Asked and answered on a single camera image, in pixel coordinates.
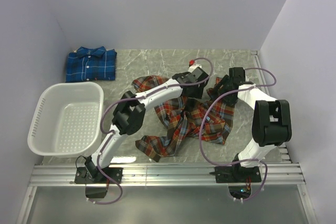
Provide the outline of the red brown plaid shirt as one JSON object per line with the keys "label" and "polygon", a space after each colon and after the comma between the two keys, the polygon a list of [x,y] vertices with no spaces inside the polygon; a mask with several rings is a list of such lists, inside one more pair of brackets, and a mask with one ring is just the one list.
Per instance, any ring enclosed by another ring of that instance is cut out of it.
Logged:
{"label": "red brown plaid shirt", "polygon": [[[174,156],[186,138],[198,137],[202,119],[212,102],[182,96],[155,106],[157,118],[167,133],[165,136],[143,136],[135,141],[137,149],[156,162],[162,157]],[[225,144],[233,128],[234,111],[234,106],[217,102],[207,116],[202,141]]]}

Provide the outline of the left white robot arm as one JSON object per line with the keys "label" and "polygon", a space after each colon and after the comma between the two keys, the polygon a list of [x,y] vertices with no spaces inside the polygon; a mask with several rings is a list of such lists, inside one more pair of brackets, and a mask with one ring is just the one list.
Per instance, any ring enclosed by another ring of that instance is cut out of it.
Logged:
{"label": "left white robot arm", "polygon": [[85,157],[83,167],[76,167],[75,184],[98,184],[113,180],[111,176],[117,173],[109,165],[122,142],[142,127],[146,112],[183,95],[200,99],[208,79],[209,74],[196,65],[150,90],[124,93],[121,100],[114,104],[116,108],[110,130],[105,132],[103,142],[93,154]]}

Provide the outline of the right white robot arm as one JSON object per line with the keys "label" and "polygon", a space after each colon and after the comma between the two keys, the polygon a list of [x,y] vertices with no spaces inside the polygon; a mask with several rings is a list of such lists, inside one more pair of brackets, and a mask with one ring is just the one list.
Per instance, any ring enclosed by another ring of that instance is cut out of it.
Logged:
{"label": "right white robot arm", "polygon": [[217,183],[260,182],[260,161],[292,137],[289,102],[273,98],[247,81],[242,67],[230,68],[229,74],[214,87],[214,93],[230,106],[238,100],[245,102],[253,109],[254,115],[251,141],[235,156],[233,164],[216,166],[212,175]]}

